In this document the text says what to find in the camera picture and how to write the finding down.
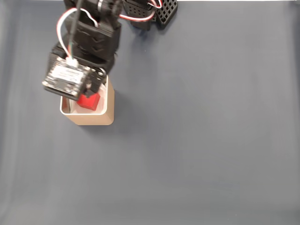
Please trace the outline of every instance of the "red block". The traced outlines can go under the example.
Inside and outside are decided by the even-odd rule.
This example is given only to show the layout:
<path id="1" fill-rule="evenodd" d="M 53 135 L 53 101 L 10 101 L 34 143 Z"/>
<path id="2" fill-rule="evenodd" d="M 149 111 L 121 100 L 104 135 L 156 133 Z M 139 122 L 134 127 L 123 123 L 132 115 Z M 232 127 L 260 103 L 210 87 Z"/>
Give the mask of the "red block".
<path id="1" fill-rule="evenodd" d="M 95 111 L 97 109 L 99 100 L 100 100 L 100 95 L 98 93 L 96 93 L 90 97 L 81 95 L 79 97 L 79 100 L 77 101 L 77 104 L 82 108 L 91 109 L 91 110 Z"/>

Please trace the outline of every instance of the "robotic arm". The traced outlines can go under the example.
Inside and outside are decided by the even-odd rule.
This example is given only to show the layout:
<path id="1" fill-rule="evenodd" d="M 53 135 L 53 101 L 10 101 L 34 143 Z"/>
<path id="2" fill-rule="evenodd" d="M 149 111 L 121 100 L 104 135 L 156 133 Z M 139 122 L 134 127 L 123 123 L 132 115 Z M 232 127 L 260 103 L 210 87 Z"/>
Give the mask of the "robotic arm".
<path id="1" fill-rule="evenodd" d="M 67 11 L 57 24 L 59 42 L 49 55 L 43 86 L 47 91 L 77 101 L 105 83 L 119 47 L 121 24 L 149 30 L 151 22 L 166 27 L 177 11 L 176 0 L 64 0 Z M 122 9 L 127 15 L 121 15 Z M 61 36 L 65 23 L 67 34 Z"/>

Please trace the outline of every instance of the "perforated black bracket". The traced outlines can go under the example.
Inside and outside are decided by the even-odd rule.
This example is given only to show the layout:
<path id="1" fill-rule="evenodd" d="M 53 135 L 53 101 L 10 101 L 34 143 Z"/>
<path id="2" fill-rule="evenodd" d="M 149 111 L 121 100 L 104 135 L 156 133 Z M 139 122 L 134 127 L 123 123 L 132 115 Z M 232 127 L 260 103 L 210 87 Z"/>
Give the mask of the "perforated black bracket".
<path id="1" fill-rule="evenodd" d="M 168 23 L 172 20 L 173 16 L 177 12 L 178 2 L 177 0 L 163 0 L 163 6 L 157 10 L 157 23 L 161 29 L 164 29 Z"/>
<path id="2" fill-rule="evenodd" d="M 158 9 L 149 22 L 131 22 L 131 24 L 142 30 L 150 30 L 151 22 L 157 22 L 161 29 L 164 29 L 171 21 L 178 9 L 177 0 L 162 0 L 163 6 Z M 127 15 L 132 17 L 147 17 L 152 13 L 151 7 L 147 1 L 144 4 L 140 0 L 123 0 L 124 9 Z"/>
<path id="3" fill-rule="evenodd" d="M 140 4 L 133 0 L 124 0 L 124 10 L 127 15 L 131 17 L 143 18 L 147 17 L 152 13 L 153 8 L 148 4 Z M 133 26 L 140 28 L 142 30 L 150 30 L 150 25 L 152 21 L 148 22 L 130 22 Z"/>

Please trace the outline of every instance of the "wire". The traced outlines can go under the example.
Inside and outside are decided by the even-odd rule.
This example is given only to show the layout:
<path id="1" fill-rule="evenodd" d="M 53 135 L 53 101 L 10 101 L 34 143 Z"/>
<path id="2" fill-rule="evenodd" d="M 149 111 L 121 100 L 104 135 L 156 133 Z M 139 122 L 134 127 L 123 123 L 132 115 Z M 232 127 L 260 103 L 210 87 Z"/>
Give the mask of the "wire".
<path id="1" fill-rule="evenodd" d="M 151 6 L 153 6 L 153 7 L 155 7 L 155 8 L 162 8 L 163 7 L 163 0 L 158 0 L 158 2 L 159 2 L 159 7 L 157 5 L 154 6 L 151 3 L 148 3 L 148 4 L 151 5 Z"/>
<path id="2" fill-rule="evenodd" d="M 80 10 L 83 11 L 83 12 L 85 12 L 85 13 L 88 15 L 88 17 L 94 22 L 95 27 L 98 27 L 98 22 L 90 15 L 90 13 L 89 13 L 87 10 L 85 10 L 85 9 L 83 9 L 83 8 L 81 8 Z M 60 44 L 61 44 L 62 48 L 65 50 L 65 52 L 67 53 L 68 57 L 71 57 L 71 53 L 70 53 L 70 52 L 71 52 L 71 49 L 70 49 L 70 46 L 69 46 L 69 50 L 68 50 L 68 49 L 66 48 L 66 46 L 65 46 L 65 44 L 64 44 L 64 42 L 63 42 L 63 40 L 62 40 L 62 36 L 61 36 L 61 27 L 62 27 L 62 25 L 63 25 L 65 19 L 67 19 L 69 15 L 71 15 L 72 13 L 74 13 L 74 12 L 76 12 L 76 11 L 77 11 L 76 8 L 71 8 L 71 9 L 69 9 L 67 12 L 65 12 L 65 13 L 60 17 L 60 19 L 59 19 L 58 22 L 57 22 L 57 26 L 56 26 L 56 32 L 57 32 L 58 40 L 60 41 Z"/>
<path id="3" fill-rule="evenodd" d="M 155 7 L 158 6 L 156 4 L 155 0 L 150 0 L 150 1 L 155 5 Z M 124 19 L 124 20 L 128 20 L 128 21 L 133 21 L 133 22 L 147 22 L 147 21 L 149 21 L 153 18 L 154 14 L 155 14 L 155 10 L 151 13 L 151 15 L 149 15 L 145 18 L 130 17 L 130 16 L 127 16 L 127 15 L 120 15 L 120 18 Z"/>
<path id="4" fill-rule="evenodd" d="M 81 6 L 83 5 L 83 1 L 84 0 L 78 0 L 77 1 L 77 6 L 76 6 L 76 13 L 75 13 L 75 16 L 73 18 L 73 21 L 72 21 L 72 25 L 71 25 L 71 30 L 70 30 L 70 37 L 69 37 L 69 46 L 70 46 L 70 53 L 71 53 L 71 56 L 73 58 L 73 40 L 74 40 L 74 36 L 75 36 L 75 33 L 76 33 L 76 29 L 77 29 L 77 25 L 78 25 L 78 21 L 79 21 L 79 17 L 80 17 L 80 10 L 81 9 Z"/>

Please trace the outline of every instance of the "gray table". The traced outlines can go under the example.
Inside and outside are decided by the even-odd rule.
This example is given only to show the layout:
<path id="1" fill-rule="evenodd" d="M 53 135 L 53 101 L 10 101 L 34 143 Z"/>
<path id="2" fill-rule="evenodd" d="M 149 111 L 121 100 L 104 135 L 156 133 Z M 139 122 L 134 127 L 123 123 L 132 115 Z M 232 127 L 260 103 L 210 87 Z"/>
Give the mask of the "gray table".
<path id="1" fill-rule="evenodd" d="M 76 126 L 42 89 L 62 3 L 18 10 L 1 225 L 300 224 L 299 7 L 181 2 L 166 30 L 123 22 L 108 127 Z"/>

